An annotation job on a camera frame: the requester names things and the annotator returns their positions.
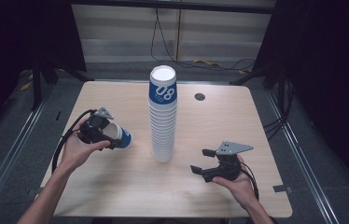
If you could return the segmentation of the metal floor rail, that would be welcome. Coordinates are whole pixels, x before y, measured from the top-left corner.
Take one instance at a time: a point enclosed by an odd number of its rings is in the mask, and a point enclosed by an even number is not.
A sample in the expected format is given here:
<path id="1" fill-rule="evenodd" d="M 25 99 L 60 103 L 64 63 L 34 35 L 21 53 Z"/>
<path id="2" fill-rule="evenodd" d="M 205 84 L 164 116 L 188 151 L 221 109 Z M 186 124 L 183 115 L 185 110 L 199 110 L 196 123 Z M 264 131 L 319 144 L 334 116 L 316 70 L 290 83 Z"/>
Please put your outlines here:
<path id="1" fill-rule="evenodd" d="M 288 121 L 285 121 L 284 115 L 279 109 L 279 102 L 272 91 L 267 91 L 268 98 L 272 105 L 275 116 L 280 120 L 280 127 L 284 132 L 287 142 L 290 145 L 292 153 L 300 167 L 300 170 L 305 178 L 309 190 L 311 191 L 316 205 L 318 206 L 320 213 L 326 224 L 340 224 L 333 207 L 327 197 L 327 194 L 323 191 L 309 161 L 307 160 L 300 142 L 292 130 L 292 127 Z"/>
<path id="2" fill-rule="evenodd" d="M 47 100 L 44 99 L 30 113 L 28 119 L 25 121 L 25 124 L 22 126 L 22 129 L 18 134 L 15 142 L 11 145 L 8 154 L 4 158 L 2 164 L 0 165 L 0 191 L 4 186 L 13 166 L 15 165 L 16 160 L 20 156 L 23 146 L 25 145 L 36 123 L 38 122 L 38 119 L 45 108 L 46 101 Z"/>

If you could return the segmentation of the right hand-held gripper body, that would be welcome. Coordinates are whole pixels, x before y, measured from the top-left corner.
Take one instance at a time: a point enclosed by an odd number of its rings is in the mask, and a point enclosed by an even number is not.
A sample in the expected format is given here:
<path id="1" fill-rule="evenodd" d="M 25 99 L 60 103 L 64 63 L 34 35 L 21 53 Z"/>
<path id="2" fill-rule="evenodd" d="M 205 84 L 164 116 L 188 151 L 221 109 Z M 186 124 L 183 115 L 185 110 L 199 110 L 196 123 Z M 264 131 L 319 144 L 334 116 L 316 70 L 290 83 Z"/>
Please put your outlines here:
<path id="1" fill-rule="evenodd" d="M 250 145 L 233 143 L 224 141 L 216 149 L 216 157 L 218 159 L 218 167 L 213 169 L 213 176 L 220 176 L 230 181 L 236 179 L 241 173 L 241 163 L 237 155 L 253 149 Z"/>

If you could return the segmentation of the person's right hand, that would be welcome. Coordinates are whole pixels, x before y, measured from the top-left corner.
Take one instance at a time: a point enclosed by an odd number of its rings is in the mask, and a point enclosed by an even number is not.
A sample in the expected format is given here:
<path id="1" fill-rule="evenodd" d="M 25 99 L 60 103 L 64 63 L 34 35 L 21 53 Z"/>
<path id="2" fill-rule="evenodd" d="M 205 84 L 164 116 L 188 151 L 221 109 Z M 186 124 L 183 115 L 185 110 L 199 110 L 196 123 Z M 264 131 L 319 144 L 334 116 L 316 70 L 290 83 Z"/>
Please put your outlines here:
<path id="1" fill-rule="evenodd" d="M 240 173 L 239 176 L 232 181 L 216 176 L 213 178 L 213 182 L 226 188 L 244 210 L 251 211 L 258 206 L 258 200 L 254 194 L 251 180 L 246 174 Z"/>

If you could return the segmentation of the black curtain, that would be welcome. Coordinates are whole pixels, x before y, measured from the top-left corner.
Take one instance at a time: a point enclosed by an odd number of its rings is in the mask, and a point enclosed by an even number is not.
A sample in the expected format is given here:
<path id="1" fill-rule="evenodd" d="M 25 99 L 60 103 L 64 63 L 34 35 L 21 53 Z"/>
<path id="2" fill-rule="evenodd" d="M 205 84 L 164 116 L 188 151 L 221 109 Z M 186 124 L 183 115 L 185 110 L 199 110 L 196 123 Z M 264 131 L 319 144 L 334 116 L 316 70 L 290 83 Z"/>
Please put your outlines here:
<path id="1" fill-rule="evenodd" d="M 41 65 L 84 71 L 71 0 L 0 0 L 0 113 L 21 71 Z"/>
<path id="2" fill-rule="evenodd" d="M 349 0 L 276 0 L 256 68 L 281 75 L 349 169 Z"/>

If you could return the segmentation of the blue white paper cup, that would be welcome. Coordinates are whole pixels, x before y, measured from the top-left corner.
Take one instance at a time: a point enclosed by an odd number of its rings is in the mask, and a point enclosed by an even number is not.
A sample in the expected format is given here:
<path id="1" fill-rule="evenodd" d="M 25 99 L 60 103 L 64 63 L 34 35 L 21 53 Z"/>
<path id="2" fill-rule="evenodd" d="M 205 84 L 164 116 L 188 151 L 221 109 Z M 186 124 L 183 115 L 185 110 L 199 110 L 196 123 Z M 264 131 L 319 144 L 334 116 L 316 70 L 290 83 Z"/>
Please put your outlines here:
<path id="1" fill-rule="evenodd" d="M 103 132 L 105 135 L 112 138 L 112 141 L 115 139 L 119 139 L 122 141 L 120 147 L 117 148 L 127 148 L 133 142 L 133 135 L 116 123 L 108 124 L 103 129 Z"/>

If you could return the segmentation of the stack of white paper cups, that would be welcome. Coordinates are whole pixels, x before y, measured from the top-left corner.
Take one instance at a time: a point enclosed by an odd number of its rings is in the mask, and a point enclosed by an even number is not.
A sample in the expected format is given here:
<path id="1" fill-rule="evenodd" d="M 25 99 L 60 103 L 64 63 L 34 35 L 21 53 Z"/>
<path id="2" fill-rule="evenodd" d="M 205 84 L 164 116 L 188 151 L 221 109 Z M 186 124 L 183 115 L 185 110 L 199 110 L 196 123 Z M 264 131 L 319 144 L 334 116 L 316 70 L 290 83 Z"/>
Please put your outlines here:
<path id="1" fill-rule="evenodd" d="M 167 162 L 174 155 L 177 114 L 175 70 L 169 65 L 155 67 L 149 77 L 148 106 L 152 155 Z"/>

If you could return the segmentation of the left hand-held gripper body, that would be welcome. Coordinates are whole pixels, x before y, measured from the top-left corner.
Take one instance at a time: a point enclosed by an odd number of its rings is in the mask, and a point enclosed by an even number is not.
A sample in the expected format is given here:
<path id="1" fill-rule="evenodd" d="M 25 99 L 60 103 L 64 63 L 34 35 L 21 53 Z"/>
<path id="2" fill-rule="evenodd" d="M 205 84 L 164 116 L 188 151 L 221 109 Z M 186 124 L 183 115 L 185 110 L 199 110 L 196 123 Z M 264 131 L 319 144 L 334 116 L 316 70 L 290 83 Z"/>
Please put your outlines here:
<path id="1" fill-rule="evenodd" d="M 114 117 L 104 108 L 87 111 L 90 116 L 80 125 L 77 136 L 86 144 L 94 144 L 112 138 L 104 134 L 103 129 L 110 124 Z"/>

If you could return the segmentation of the person's left hand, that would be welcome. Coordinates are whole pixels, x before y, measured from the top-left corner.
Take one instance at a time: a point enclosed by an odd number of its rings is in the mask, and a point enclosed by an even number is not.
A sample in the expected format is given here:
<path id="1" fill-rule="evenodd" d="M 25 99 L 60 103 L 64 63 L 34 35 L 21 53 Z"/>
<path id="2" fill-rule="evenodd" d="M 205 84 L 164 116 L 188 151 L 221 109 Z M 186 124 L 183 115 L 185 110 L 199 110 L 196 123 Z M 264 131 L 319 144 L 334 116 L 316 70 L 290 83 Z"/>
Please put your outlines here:
<path id="1" fill-rule="evenodd" d="M 55 172 L 68 175 L 72 174 L 94 151 L 103 149 L 109 145 L 110 142 L 107 140 L 86 144 L 78 138 L 75 132 L 72 132 L 64 144 L 64 152 Z"/>

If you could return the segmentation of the black stand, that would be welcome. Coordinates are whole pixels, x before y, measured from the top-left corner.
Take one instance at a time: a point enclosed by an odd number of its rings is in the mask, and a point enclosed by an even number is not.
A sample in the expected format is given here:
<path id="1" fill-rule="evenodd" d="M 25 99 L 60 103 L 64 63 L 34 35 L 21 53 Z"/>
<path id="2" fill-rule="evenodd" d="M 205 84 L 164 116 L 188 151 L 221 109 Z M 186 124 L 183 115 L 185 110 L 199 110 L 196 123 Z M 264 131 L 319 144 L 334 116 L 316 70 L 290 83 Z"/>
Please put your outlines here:
<path id="1" fill-rule="evenodd" d="M 48 84 L 56 84 L 58 82 L 58 76 L 54 71 L 54 64 L 48 57 L 39 57 L 33 61 L 33 93 L 34 102 L 33 110 L 42 102 L 42 89 L 41 78 L 44 78 Z"/>

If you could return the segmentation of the yellow tape strip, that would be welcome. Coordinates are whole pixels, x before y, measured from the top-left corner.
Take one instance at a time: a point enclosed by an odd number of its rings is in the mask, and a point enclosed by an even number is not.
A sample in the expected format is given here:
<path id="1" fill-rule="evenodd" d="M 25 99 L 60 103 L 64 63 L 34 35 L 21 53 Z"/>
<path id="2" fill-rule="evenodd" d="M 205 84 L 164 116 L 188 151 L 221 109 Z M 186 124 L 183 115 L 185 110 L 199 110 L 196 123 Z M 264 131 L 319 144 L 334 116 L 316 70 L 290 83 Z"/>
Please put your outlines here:
<path id="1" fill-rule="evenodd" d="M 215 63 L 215 62 L 210 62 L 210 61 L 206 61 L 206 60 L 194 60 L 193 61 L 194 63 L 203 63 L 203 64 L 206 64 L 208 66 L 215 66 L 215 67 L 219 67 L 221 66 L 219 63 Z"/>

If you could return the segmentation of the black overhead bar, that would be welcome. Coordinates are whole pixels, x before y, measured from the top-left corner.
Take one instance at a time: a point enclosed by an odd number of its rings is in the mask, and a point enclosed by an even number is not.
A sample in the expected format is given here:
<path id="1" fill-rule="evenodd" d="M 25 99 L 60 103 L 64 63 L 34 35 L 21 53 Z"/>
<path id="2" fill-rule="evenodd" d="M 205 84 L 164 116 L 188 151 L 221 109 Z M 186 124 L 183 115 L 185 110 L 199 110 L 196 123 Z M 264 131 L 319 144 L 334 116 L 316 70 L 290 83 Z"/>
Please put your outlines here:
<path id="1" fill-rule="evenodd" d="M 108 6 L 108 7 L 143 7 L 184 9 L 215 12 L 236 12 L 251 14 L 277 14 L 274 7 L 233 6 L 222 4 L 187 3 L 161 0 L 70 0 L 71 4 L 84 6 Z"/>

